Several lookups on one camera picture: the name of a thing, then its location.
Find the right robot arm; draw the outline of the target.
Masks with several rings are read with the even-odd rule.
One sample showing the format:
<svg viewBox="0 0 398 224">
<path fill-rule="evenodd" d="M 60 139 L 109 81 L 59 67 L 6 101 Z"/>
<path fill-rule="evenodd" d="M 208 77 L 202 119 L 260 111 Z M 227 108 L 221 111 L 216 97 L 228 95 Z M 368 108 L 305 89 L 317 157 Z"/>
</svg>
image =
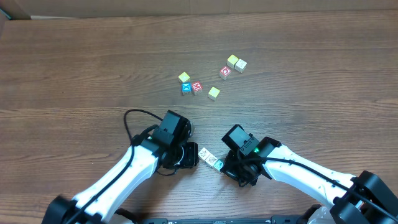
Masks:
<svg viewBox="0 0 398 224">
<path fill-rule="evenodd" d="M 221 172 L 240 187 L 260 176 L 289 184 L 316 201 L 302 223 L 397 223 L 397 196 L 369 171 L 359 176 L 327 169 L 270 137 L 257 140 L 238 124 L 222 138 L 229 147 Z"/>
</svg>

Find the white ladybug block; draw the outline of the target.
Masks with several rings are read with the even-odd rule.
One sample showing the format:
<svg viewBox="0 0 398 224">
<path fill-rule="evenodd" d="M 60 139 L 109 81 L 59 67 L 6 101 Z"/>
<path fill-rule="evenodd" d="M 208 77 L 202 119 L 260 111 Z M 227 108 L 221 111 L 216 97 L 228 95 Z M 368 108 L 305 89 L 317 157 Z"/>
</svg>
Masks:
<svg viewBox="0 0 398 224">
<path fill-rule="evenodd" d="M 201 160 L 206 161 L 206 159 L 210 156 L 210 152 L 203 147 L 199 152 L 198 152 L 198 156 Z"/>
</svg>

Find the green letter A block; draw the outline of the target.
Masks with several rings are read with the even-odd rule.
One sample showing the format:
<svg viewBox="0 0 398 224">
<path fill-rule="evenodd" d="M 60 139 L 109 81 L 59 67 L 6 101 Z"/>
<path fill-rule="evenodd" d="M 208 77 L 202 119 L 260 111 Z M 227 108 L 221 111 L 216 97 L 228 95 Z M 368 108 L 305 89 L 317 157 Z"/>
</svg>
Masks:
<svg viewBox="0 0 398 224">
<path fill-rule="evenodd" d="M 218 172 L 221 172 L 223 166 L 224 166 L 223 161 L 222 161 L 221 159 L 218 159 L 218 160 L 214 163 L 213 168 L 214 168 L 215 170 L 217 170 Z"/>
</svg>

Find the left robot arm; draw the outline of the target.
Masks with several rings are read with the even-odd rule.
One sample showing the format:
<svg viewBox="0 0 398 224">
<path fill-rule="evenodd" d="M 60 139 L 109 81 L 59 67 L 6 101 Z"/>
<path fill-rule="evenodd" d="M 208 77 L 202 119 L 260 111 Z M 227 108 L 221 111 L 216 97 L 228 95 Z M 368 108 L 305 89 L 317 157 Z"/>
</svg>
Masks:
<svg viewBox="0 0 398 224">
<path fill-rule="evenodd" d="M 198 145 L 189 140 L 193 132 L 189 119 L 166 112 L 160 124 L 129 135 L 125 155 L 100 180 L 71 200 L 61 195 L 52 200 L 43 223 L 109 223 L 134 189 L 160 168 L 174 175 L 198 164 Z"/>
</svg>

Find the white leaf block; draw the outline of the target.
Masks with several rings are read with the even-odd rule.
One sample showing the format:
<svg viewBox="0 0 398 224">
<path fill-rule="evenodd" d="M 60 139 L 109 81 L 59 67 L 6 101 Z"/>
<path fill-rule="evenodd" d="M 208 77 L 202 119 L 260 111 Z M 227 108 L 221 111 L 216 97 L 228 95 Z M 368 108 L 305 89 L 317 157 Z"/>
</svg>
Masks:
<svg viewBox="0 0 398 224">
<path fill-rule="evenodd" d="M 209 154 L 209 156 L 205 159 L 205 162 L 208 166 L 214 167 L 216 162 L 218 161 L 218 158 L 214 156 L 213 154 Z"/>
</svg>

